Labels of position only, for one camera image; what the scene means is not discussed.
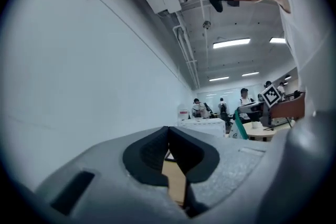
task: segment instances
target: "ceiling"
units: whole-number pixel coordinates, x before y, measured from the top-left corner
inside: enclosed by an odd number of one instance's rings
[[[200,2],[191,0],[182,5],[201,87],[221,83],[209,82],[213,78],[229,76],[230,80],[236,80],[246,73],[262,74],[266,71],[263,67],[275,58],[291,57],[286,45],[269,43],[272,37],[284,37],[279,7],[275,2],[241,2],[240,7],[224,4],[222,13],[216,12],[208,0],[203,3],[205,18],[212,24],[207,33],[208,60]],[[251,38],[251,41],[248,45],[213,49],[215,42],[240,38]]]
[[[289,71],[287,74],[291,76],[290,80],[288,80],[289,83],[299,78],[298,69],[296,67],[292,69],[291,71]],[[283,75],[281,78],[277,79],[276,81],[272,81],[272,83],[278,86],[280,82],[286,82],[285,77],[287,74]]]

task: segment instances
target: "desk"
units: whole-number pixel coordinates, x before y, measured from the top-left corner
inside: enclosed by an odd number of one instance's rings
[[[258,138],[259,140],[263,140],[263,141],[267,141],[267,138],[272,138],[278,131],[283,130],[283,129],[289,129],[290,126],[288,123],[282,124],[280,126],[276,126],[274,127],[274,131],[269,130],[269,131],[265,131],[264,129],[266,129],[266,127],[261,126],[259,128],[256,129],[252,129],[252,123],[245,123],[243,124],[245,131],[248,135],[248,137],[251,140],[256,140],[256,138]]]
[[[164,161],[162,174],[168,177],[169,196],[178,205],[183,205],[185,192],[185,176],[177,163]]]
[[[195,130],[198,132],[212,134],[217,137],[224,137],[225,135],[225,121],[221,119],[201,119],[194,118],[190,120],[179,121],[179,127]]]

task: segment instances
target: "black slot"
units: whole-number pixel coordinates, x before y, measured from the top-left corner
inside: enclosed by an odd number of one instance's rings
[[[175,127],[169,128],[169,150],[190,183],[206,181],[219,163],[218,151]]]
[[[68,216],[94,178],[90,172],[81,172],[65,187],[60,195],[51,203],[51,207]]]
[[[168,178],[162,175],[164,157],[168,151],[168,127],[134,142],[123,153],[127,171],[140,183],[168,187]]]

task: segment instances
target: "wooden panel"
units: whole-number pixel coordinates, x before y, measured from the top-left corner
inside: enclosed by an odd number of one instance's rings
[[[185,176],[175,162],[164,161],[162,174],[169,180],[169,195],[179,205],[183,205]]]

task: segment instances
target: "person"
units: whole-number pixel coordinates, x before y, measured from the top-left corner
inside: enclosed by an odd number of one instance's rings
[[[218,12],[222,1],[239,6],[240,1],[210,0]],[[325,0],[274,0],[280,9],[286,44],[291,51],[299,75],[299,91],[303,94],[291,101],[274,105],[272,118],[313,115],[315,110],[330,111],[336,107],[334,56],[335,22]]]
[[[265,85],[264,85],[264,87],[266,89],[266,88],[270,87],[271,85],[272,85],[272,82],[270,82],[269,80],[267,80],[266,83],[265,83]]]
[[[237,108],[239,108],[240,106],[243,106],[243,105],[250,104],[250,103],[254,102],[253,99],[250,99],[248,97],[248,89],[242,88],[240,90],[240,95],[241,95],[241,98],[238,101]],[[246,113],[240,113],[239,117],[240,117],[240,121],[242,122],[242,124],[251,122],[251,119],[249,118],[249,116]]]
[[[218,108],[219,108],[220,114],[227,113],[227,104],[224,102],[223,98],[220,99],[220,102],[218,104]]]
[[[279,91],[279,93],[280,93],[280,95],[281,95],[281,100],[284,100],[284,99],[285,99],[285,95],[286,95],[284,86],[285,86],[284,83],[283,83],[283,82],[280,82],[280,83],[279,83],[279,86],[278,86],[278,88],[277,88],[277,90]]]
[[[225,115],[227,115],[227,104],[224,102],[224,99],[221,98],[220,102],[218,104],[218,108],[219,108],[219,114],[221,115],[221,119],[224,121],[226,118]]]
[[[206,109],[206,106],[199,101],[199,99],[195,98],[194,99],[194,104],[196,104],[193,107],[193,114],[195,115],[196,118],[204,118],[208,119],[209,118],[209,112]]]

